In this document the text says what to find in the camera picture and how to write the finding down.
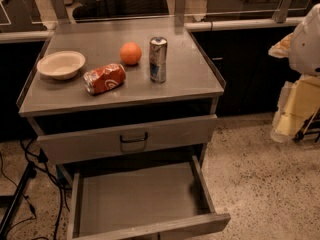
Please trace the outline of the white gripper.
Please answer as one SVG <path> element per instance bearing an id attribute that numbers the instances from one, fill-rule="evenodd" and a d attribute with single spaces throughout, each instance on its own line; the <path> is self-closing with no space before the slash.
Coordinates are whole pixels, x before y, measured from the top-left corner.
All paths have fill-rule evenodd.
<path id="1" fill-rule="evenodd" d="M 301 76 L 294 83 L 286 81 L 280 91 L 270 137 L 280 143 L 293 139 L 319 108 L 319 77 Z"/>

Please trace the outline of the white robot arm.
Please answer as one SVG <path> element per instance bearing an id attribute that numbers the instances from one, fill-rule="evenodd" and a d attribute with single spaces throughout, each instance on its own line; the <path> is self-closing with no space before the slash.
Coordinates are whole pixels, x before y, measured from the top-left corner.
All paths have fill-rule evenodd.
<path id="1" fill-rule="evenodd" d="M 320 4 L 308 12 L 292 33 L 273 45 L 268 54 L 287 58 L 290 68 L 301 74 L 294 83 L 285 82 L 272 122 L 271 138 L 286 142 L 320 108 Z"/>

